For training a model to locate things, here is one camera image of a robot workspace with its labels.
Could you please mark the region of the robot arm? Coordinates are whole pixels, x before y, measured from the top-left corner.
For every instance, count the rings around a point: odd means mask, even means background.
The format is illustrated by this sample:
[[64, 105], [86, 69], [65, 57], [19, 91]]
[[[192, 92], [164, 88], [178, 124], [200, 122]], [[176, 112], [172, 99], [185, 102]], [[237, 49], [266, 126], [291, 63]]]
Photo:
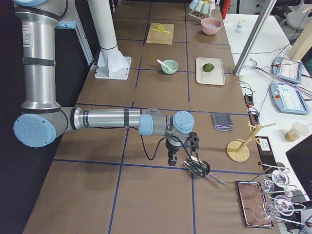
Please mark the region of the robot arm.
[[25, 101], [13, 125], [20, 142], [39, 148], [72, 130], [132, 128], [141, 136], [160, 136], [170, 166], [175, 166], [180, 149], [196, 150], [195, 120], [187, 111], [163, 115], [155, 108], [81, 109], [64, 101], [66, 93], [56, 82], [56, 30], [74, 30], [88, 65], [94, 62], [75, 1], [16, 0], [14, 10], [22, 27], [25, 81]]

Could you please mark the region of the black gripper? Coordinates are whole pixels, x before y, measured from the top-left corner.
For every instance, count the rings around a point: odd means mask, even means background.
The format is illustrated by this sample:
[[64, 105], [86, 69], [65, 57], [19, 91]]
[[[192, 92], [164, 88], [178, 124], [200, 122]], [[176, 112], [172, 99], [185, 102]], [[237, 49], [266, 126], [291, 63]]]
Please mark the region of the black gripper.
[[168, 165], [175, 166], [177, 163], [176, 153], [182, 147], [181, 143], [172, 139], [166, 139], [166, 148], [168, 149]]

